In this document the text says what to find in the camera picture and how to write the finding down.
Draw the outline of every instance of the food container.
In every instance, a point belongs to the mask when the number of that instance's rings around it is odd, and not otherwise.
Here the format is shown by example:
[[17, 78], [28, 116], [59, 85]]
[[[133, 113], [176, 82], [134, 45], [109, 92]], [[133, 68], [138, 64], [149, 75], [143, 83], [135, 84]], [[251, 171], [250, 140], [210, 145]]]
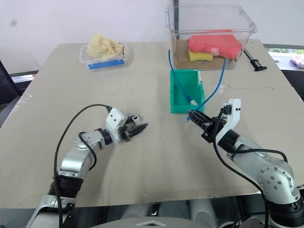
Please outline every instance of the food container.
[[113, 55], [108, 58], [93, 58], [89, 56], [86, 52], [87, 45], [83, 45], [80, 48], [79, 62], [87, 66], [89, 70], [95, 70], [104, 67], [114, 67], [126, 64], [128, 58], [128, 46], [124, 42], [119, 42], [123, 45], [123, 54], [122, 55]]
[[235, 57], [227, 58], [226, 63], [226, 69], [233, 69], [250, 35], [257, 32], [257, 27], [239, 5], [172, 4], [166, 9], [166, 30], [171, 34], [172, 57], [176, 69], [223, 67], [224, 57], [220, 55], [214, 56], [211, 61], [190, 61], [188, 40], [193, 35], [220, 36], [224, 42], [225, 37], [235, 38], [240, 44], [240, 50]]
[[197, 109], [204, 102], [204, 89], [199, 70], [174, 70], [174, 73], [185, 92], [193, 98], [198, 105], [191, 105], [185, 94], [179, 88], [178, 82], [171, 70], [171, 113], [187, 113]]

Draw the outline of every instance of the cardboard box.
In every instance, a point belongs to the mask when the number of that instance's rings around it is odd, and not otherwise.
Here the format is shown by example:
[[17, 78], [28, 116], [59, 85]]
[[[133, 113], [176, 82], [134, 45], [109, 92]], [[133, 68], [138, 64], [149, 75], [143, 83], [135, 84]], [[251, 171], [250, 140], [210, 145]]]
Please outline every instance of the cardboard box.
[[[224, 57], [214, 56], [212, 61], [190, 61], [188, 55], [188, 40], [173, 40], [173, 63], [175, 69], [222, 69]], [[236, 61], [227, 59], [225, 69], [233, 69]]]

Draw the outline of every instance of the table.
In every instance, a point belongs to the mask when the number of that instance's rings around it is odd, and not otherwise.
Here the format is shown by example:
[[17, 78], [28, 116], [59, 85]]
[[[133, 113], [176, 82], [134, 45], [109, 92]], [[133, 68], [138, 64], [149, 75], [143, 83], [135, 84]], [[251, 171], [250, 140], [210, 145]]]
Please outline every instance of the table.
[[[56, 144], [70, 119], [93, 103], [138, 114], [148, 127], [130, 142], [109, 145], [85, 179], [77, 207], [187, 200], [256, 193], [250, 183], [225, 168], [213, 147], [184, 114], [170, 113], [166, 42], [130, 43], [128, 66], [89, 72], [78, 63], [80, 44], [59, 45], [0, 129], [2, 208], [31, 208], [47, 194]], [[206, 104], [216, 116], [223, 100], [242, 99], [235, 130], [264, 148], [286, 153], [297, 184], [304, 182], [304, 104], [258, 40], [247, 46], [268, 67], [254, 72], [245, 55], [227, 70], [221, 89]], [[220, 71], [202, 71], [206, 96]], [[75, 121], [58, 161], [80, 131], [104, 127], [107, 112], [94, 107]], [[221, 150], [229, 164], [235, 167]]]

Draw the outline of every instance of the yellow sponge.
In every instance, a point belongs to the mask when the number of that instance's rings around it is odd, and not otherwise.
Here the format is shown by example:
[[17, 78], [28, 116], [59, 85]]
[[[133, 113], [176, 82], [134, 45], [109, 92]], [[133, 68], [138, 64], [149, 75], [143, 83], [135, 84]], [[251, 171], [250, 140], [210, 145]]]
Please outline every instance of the yellow sponge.
[[211, 61], [213, 59], [213, 54], [202, 53], [202, 52], [193, 52], [190, 49], [188, 49], [188, 55], [189, 55], [190, 61], [196, 61], [196, 60]]

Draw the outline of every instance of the green plastic bin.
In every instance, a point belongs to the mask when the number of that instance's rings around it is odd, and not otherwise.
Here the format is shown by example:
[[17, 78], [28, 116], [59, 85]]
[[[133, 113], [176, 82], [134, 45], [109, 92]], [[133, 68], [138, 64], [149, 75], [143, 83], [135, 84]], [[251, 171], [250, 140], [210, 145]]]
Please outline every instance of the green plastic bin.
[[[199, 70], [174, 70], [185, 92], [194, 99], [198, 105], [204, 101], [204, 89]], [[173, 72], [170, 72], [171, 85], [171, 113], [187, 113], [195, 110], [198, 105], [191, 105], [185, 94], [181, 91], [175, 80]]]

